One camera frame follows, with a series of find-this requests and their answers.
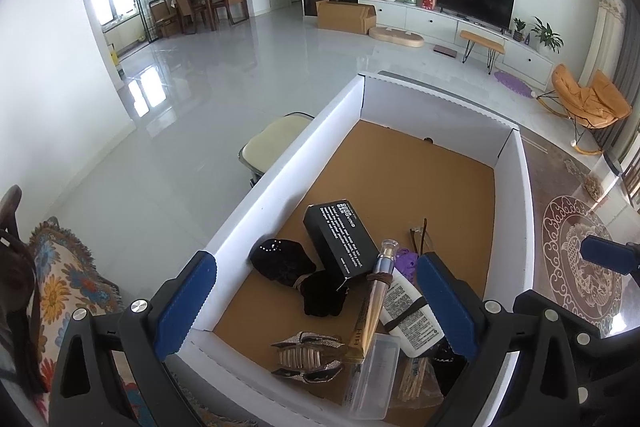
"cardboard box on floor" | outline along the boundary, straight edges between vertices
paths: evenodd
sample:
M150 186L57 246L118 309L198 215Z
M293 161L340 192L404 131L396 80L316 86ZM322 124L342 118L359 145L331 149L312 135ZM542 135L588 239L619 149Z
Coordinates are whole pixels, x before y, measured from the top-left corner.
M369 4L316 1L318 28L366 35L376 25L376 8Z
M340 406L346 374L314 386L278 379L270 374L276 358L269 344L301 330L348 339L365 287L349 293L338 317L307 317L300 295L247 261L256 244L277 235L300 241L319 265L302 225L304 210L341 198L351 201L377 243L391 237L408 246L409 228L427 217L437 252L484 299L511 309L532 285L533 211L519 131L427 87L358 76L207 245L218 263L216 285L178 356L210 384L208 403L240 406L278 427L353 424ZM505 360L481 420L495 414L515 361ZM386 423L370 424L425 425L431 413L390 409Z

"white tiled floor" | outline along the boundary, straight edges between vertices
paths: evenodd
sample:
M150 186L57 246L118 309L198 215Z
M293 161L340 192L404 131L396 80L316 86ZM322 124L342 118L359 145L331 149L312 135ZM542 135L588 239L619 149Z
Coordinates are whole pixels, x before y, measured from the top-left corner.
M317 114L359 71L392 71L448 90L574 153L568 120L499 84L483 63L462 64L429 45L318 30L302 20L300 6L233 28L223 22L214 33L201 26L122 65L126 84L155 68L160 83L146 84L147 98L166 99L140 118L129 89L120 90L137 130L55 214L94 252L98 270L121 286L125 300L150 297L174 277L249 191L238 162L247 140L288 112ZM594 147L590 136L583 141Z

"purple plastic item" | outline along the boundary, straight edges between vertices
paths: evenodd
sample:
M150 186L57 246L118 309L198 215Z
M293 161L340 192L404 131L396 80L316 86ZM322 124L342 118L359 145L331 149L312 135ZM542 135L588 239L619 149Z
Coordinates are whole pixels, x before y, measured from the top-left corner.
M506 87L507 89L511 89L513 92L516 92L520 96L524 96L525 98L535 98L535 94L531 94L531 88L517 76L505 73L504 71L496 71L494 73L494 76L495 79L504 87Z
M396 268L409 282L414 282L415 268L418 265L418 254L402 248L396 253Z

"floral cushion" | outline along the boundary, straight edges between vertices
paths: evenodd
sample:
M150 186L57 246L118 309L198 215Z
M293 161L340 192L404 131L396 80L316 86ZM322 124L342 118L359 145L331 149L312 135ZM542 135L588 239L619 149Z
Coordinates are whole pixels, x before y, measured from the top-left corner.
M75 309L102 315L119 311L122 302L118 287L98 274L89 250L69 230L61 229L55 218L34 230L29 247L40 288L38 362L50 391L62 338ZM49 393L38 397L36 405L48 419Z

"blue gripper pad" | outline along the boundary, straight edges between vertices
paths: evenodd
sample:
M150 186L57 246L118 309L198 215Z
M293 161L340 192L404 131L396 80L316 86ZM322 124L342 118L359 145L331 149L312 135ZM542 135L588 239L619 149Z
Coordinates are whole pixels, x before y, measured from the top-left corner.
M588 235L580 244L580 255L585 261L627 275L639 268L633 248L608 241L596 235Z
M174 290L173 298L165 306L156 326L154 351L161 362L182 346L216 282L216 272L214 257L210 253L199 251L176 279L165 283L184 279L180 287Z
M472 360L478 352L474 323L453 288L426 255L418 258L418 286L454 353Z

